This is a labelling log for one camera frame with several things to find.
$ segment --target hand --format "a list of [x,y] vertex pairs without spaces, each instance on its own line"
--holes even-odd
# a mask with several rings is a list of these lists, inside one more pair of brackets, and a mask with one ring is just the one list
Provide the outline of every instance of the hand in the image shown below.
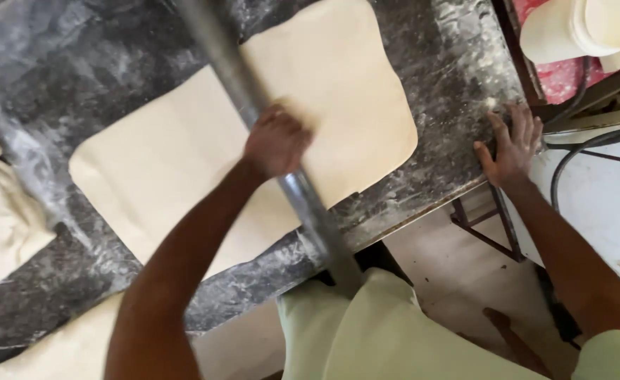
[[266,179],[294,172],[312,142],[312,133],[303,128],[284,107],[266,108],[251,129],[244,146],[243,160],[259,169]]
[[493,161],[483,142],[474,142],[474,150],[481,161],[483,173],[493,186],[503,189],[528,181],[530,162],[540,146],[542,135],[542,120],[533,118],[527,104],[508,104],[507,107],[512,114],[511,137],[502,119],[493,112],[488,112],[498,142],[497,159]]

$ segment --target marble countertop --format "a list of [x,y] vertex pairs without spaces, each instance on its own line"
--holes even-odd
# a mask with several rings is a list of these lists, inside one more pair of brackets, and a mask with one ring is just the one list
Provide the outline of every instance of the marble countertop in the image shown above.
[[[214,0],[239,42],[311,3]],[[490,0],[371,4],[419,143],[404,165],[331,209],[355,251],[478,186],[471,143],[491,140],[483,115],[522,96]],[[125,289],[139,271],[73,185],[68,159],[205,63],[170,0],[0,3],[0,144],[58,233],[0,283],[0,362]],[[303,234],[291,232],[252,262],[204,281],[186,313],[187,331],[208,331],[320,271]]]

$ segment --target floor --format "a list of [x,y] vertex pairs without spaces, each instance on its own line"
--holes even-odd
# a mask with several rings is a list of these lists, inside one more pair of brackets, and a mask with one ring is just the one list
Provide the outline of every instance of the floor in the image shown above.
[[[493,206],[482,186],[463,196],[469,218]],[[482,315],[490,306],[509,315],[514,330],[542,356],[556,379],[569,379],[577,352],[559,340],[545,307],[533,263],[517,264],[450,222],[446,205],[385,238],[385,244],[415,284],[422,308],[452,331],[511,357]],[[498,216],[476,226],[507,246]],[[201,337],[194,347],[206,380],[260,380],[282,369],[284,337],[274,301]]]

